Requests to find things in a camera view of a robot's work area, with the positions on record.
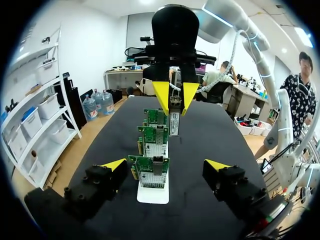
white cable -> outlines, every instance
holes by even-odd
[[[220,81],[222,80],[222,78],[224,78],[224,77],[227,75],[227,73],[229,72],[229,70],[230,70],[230,68],[231,68],[231,66],[232,66],[232,63],[233,63],[234,57],[235,57],[235,53],[236,53],[237,41],[238,41],[238,37],[239,37],[240,33],[244,33],[244,34],[245,34],[245,36],[246,36],[246,38],[247,38],[247,40],[248,40],[248,42],[249,42],[250,51],[252,52],[254,61],[257,62],[257,59],[256,59],[255,55],[253,54],[253,50],[252,50],[252,46],[251,46],[251,42],[250,42],[250,39],[249,39],[248,34],[247,34],[244,30],[239,30],[239,31],[236,32],[236,35],[235,35],[235,38],[234,38],[234,44],[233,44],[233,49],[232,49],[232,54],[231,54],[231,59],[230,59],[230,61],[229,61],[229,64],[228,64],[228,66],[226,67],[224,73],[222,73],[222,74],[219,76],[219,78],[217,79],[217,82],[220,82]],[[198,93],[201,93],[201,92],[203,92],[203,91],[207,91],[207,90],[211,89],[214,85],[215,85],[215,83],[212,82],[211,84],[209,84],[209,85],[207,85],[207,86],[204,86],[204,87],[202,87],[201,89],[198,89],[198,90],[196,91],[196,93],[198,94]],[[174,90],[176,90],[176,91],[178,91],[178,92],[181,91],[181,89],[180,89],[179,87],[173,85],[172,83],[170,83],[170,87],[172,87]]]

red object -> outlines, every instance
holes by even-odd
[[[266,219],[261,219],[259,221],[259,223],[253,228],[253,231],[255,233],[259,233],[261,232],[263,229],[266,228],[266,226],[268,226],[269,222]]]

blue water jug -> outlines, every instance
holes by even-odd
[[[87,121],[92,121],[97,118],[97,104],[96,100],[90,98],[89,95],[85,95],[85,100],[82,103],[84,115]]]

white stand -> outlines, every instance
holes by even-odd
[[[166,154],[168,157],[168,143],[166,144]],[[167,204],[169,203],[169,169],[166,173],[164,188],[142,187],[139,182],[136,199],[144,204]]]

desk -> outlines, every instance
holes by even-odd
[[[126,89],[136,88],[136,81],[142,79],[143,70],[115,70],[103,74],[105,89]]]
[[[262,96],[251,91],[249,87],[234,85],[227,111],[231,113],[232,117],[246,115],[248,118],[255,104],[261,109],[258,120],[266,122],[271,109],[268,99],[262,98]]]
[[[97,135],[75,171],[70,186],[92,164],[106,164],[137,155],[137,125],[144,108],[157,109],[155,97],[129,98]],[[247,177],[265,188],[259,166],[245,139],[225,110],[216,104],[192,101],[180,121],[180,136],[168,140],[169,203],[137,201],[138,181],[128,170],[113,201],[106,201],[85,225],[119,240],[235,240],[245,226],[224,202],[218,202],[202,177],[204,159],[238,165]]]

